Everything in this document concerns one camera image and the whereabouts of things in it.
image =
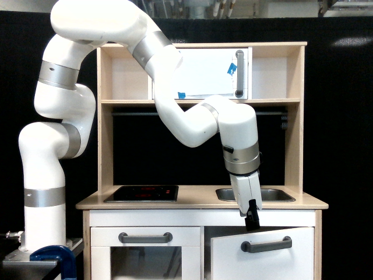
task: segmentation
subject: wooden shelf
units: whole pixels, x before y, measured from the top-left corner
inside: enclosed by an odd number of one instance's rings
[[[194,106],[200,103],[201,99],[187,99],[187,100],[176,100],[179,105],[182,106]],[[248,99],[248,100],[233,100],[236,103],[249,104],[253,107],[259,106],[288,106],[299,104],[300,98],[288,98],[288,99]],[[101,100],[101,104],[109,107],[154,107],[154,100],[112,100],[105,99]]]
[[[252,48],[252,99],[234,100],[252,107],[285,107],[284,186],[303,192],[304,60],[306,42],[174,44],[177,48]],[[97,51],[98,193],[113,184],[113,117],[115,108],[155,107],[152,80],[119,44]],[[176,100],[192,107],[201,99]]]

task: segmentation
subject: microwave handle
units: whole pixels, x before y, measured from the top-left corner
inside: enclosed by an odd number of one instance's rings
[[[244,52],[236,51],[235,57],[237,57],[237,90],[234,94],[237,98],[240,98],[244,95]]]
[[[122,232],[118,238],[121,243],[168,243],[172,241],[173,235],[166,232],[162,236],[128,236],[128,234]]]

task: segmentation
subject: blue clamp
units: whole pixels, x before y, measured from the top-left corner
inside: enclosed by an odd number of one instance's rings
[[[30,261],[58,260],[62,280],[77,280],[75,256],[70,249],[62,245],[41,248],[30,255]]]

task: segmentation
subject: blue tape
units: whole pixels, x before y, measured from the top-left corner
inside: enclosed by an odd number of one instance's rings
[[[179,99],[185,99],[185,92],[178,92]]]
[[[234,72],[237,70],[237,66],[234,63],[231,63],[228,69],[228,74],[233,76]]]

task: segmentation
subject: oven window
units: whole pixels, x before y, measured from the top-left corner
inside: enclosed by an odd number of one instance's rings
[[[181,279],[181,247],[112,247],[111,279]]]

